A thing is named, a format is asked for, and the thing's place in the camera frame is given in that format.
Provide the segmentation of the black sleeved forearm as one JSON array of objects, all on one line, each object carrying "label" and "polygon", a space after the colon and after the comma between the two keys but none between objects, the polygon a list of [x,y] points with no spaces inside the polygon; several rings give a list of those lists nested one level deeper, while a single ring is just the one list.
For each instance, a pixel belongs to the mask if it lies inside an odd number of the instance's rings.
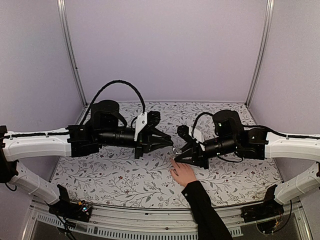
[{"label": "black sleeved forearm", "polygon": [[182,191],[190,205],[198,228],[199,240],[231,240],[228,228],[213,209],[211,199],[200,181],[193,181]]}]

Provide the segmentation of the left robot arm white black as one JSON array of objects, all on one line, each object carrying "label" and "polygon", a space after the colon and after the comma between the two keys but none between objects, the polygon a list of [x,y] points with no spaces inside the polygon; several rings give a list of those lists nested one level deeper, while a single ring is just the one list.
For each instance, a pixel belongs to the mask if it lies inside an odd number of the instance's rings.
[{"label": "left robot arm white black", "polygon": [[86,123],[69,125],[52,131],[13,132],[0,127],[0,182],[16,185],[30,195],[44,200],[63,216],[74,213],[68,192],[28,170],[24,158],[62,156],[85,157],[98,153],[103,146],[134,149],[136,159],[157,149],[171,147],[171,137],[156,127],[160,123],[158,111],[143,111],[137,116],[135,127],[127,126],[120,114],[120,105],[114,100],[102,100],[89,109]]}]

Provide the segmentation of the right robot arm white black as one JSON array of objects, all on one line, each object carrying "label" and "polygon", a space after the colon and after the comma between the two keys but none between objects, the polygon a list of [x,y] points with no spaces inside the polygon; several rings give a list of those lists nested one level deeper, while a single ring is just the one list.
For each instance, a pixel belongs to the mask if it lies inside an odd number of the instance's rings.
[{"label": "right robot arm white black", "polygon": [[312,135],[281,133],[262,125],[244,125],[234,110],[211,115],[215,138],[205,140],[196,125],[181,125],[177,134],[186,142],[175,157],[178,163],[208,169],[209,159],[234,153],[241,159],[290,158],[314,161],[296,177],[269,187],[258,213],[269,218],[291,199],[320,186],[320,138]]}]

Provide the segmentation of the person's bare hand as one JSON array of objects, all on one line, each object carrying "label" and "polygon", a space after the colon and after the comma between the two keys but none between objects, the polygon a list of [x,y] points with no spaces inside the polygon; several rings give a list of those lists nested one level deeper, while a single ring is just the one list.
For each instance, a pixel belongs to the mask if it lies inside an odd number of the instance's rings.
[{"label": "person's bare hand", "polygon": [[189,165],[176,162],[173,158],[170,160],[170,162],[172,168],[169,170],[169,172],[179,185],[186,187],[189,183],[197,180],[193,169]]}]

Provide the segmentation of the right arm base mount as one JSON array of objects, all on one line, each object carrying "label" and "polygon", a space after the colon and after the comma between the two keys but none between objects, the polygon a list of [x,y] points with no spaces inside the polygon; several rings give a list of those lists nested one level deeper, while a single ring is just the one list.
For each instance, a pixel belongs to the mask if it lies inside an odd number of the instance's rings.
[{"label": "right arm base mount", "polygon": [[277,185],[270,186],[264,196],[263,202],[255,205],[244,206],[241,217],[245,223],[271,218],[284,213],[283,205],[275,201]]}]

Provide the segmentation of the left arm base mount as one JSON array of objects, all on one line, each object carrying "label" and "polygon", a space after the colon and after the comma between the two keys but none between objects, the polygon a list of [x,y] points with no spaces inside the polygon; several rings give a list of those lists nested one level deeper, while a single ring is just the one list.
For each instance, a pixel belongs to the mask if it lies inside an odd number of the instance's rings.
[{"label": "left arm base mount", "polygon": [[57,187],[59,189],[58,202],[48,205],[49,213],[64,219],[88,223],[92,215],[92,204],[85,200],[71,202],[67,189],[60,184]]}]

